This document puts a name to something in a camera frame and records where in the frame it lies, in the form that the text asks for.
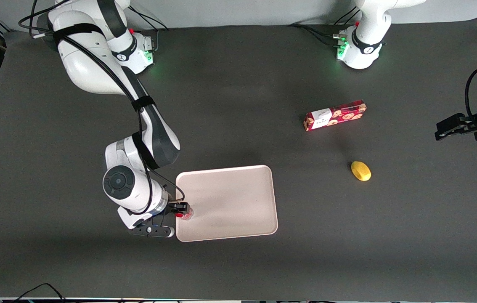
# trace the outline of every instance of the white label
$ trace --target white label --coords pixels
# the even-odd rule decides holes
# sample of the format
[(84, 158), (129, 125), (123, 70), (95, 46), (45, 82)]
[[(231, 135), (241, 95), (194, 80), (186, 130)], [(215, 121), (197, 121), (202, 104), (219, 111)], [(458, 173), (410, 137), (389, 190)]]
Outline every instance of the white label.
[(332, 118), (332, 111), (330, 109), (321, 109), (320, 111), (311, 112), (313, 119), (313, 125), (311, 129), (326, 126)]

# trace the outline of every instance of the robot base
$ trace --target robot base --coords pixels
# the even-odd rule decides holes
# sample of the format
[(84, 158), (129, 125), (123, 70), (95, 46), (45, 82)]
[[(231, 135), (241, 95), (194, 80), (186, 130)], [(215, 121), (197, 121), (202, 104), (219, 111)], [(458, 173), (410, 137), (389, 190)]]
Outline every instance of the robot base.
[[(339, 32), (340, 36), (350, 37), (352, 32), (356, 29), (356, 26), (348, 27)], [(344, 49), (338, 48), (338, 54), (336, 59), (345, 62), (349, 67), (353, 69), (366, 69), (373, 61), (379, 57), (379, 50), (381, 50), (382, 44), (375, 50), (372, 50), (369, 54), (363, 54), (358, 47), (352, 42), (349, 42)]]
[(128, 67), (133, 73), (139, 74), (147, 67), (154, 63), (154, 51), (152, 47), (152, 38), (134, 33), (133, 38), (136, 40), (136, 50), (130, 55), (128, 59), (121, 60), (121, 54), (117, 55), (119, 64)]

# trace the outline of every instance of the white tray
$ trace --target white tray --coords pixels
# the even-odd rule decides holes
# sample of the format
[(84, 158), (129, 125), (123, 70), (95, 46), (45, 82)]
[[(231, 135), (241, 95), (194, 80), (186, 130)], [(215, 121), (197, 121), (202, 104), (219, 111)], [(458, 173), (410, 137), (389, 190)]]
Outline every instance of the white tray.
[(189, 171), (179, 174), (176, 184), (193, 209), (189, 220), (176, 218), (182, 242), (263, 236), (278, 229), (272, 171), (266, 165)]

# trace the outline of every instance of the table surface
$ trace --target table surface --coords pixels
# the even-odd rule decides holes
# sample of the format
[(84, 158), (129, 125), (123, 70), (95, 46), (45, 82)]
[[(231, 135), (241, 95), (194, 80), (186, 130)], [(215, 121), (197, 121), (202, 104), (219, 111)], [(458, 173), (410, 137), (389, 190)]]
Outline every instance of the table surface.
[[(140, 79), (183, 149), (160, 172), (268, 165), (279, 218), (271, 236), (181, 243), (131, 236), (102, 191), (106, 145), (137, 130), (127, 99), (83, 92), (42, 42), (7, 35), (0, 297), (50, 282), (66, 297), (477, 302), (477, 142), (433, 134), (464, 111), (477, 20), (385, 40), (356, 71), (300, 29), (162, 32)], [(306, 112), (362, 98), (362, 119), (304, 132)]]

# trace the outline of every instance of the white robot link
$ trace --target white robot link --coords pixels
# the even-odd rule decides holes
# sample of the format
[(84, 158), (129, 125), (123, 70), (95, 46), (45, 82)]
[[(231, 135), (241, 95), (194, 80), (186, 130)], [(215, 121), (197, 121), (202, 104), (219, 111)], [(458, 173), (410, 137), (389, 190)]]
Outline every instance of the white robot link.
[(68, 12), (87, 14), (101, 29), (119, 64), (139, 74), (154, 61), (152, 39), (127, 29), (124, 10), (129, 6), (130, 0), (72, 0), (50, 11), (48, 20), (53, 27), (56, 21), (76, 24), (77, 15)]
[[(127, 30), (122, 10), (128, 5), (129, 0), (73, 0), (50, 11), (49, 18), (58, 53), (73, 83), (95, 94), (129, 95), (132, 106), (147, 126), (141, 135), (134, 133), (106, 147), (107, 171), (102, 180), (106, 195), (119, 205), (123, 223), (137, 231), (143, 222), (170, 207), (166, 190), (148, 177), (146, 168), (157, 169), (173, 163), (180, 144), (133, 71), (149, 64), (144, 46), (139, 48), (148, 40), (132, 37)], [(98, 58), (119, 82), (94, 58), (66, 40), (73, 40)], [(117, 54), (124, 54), (127, 60), (121, 60)], [(176, 207), (172, 212), (189, 211), (187, 203), (173, 205)], [(143, 234), (150, 232), (151, 226), (143, 230)], [(173, 234), (173, 228), (160, 232), (165, 237)]]
[(392, 24), (387, 10), (408, 8), (426, 0), (355, 0), (362, 12), (359, 25), (352, 25), (334, 34), (338, 40), (336, 58), (353, 69), (365, 69), (379, 57), (382, 39)]

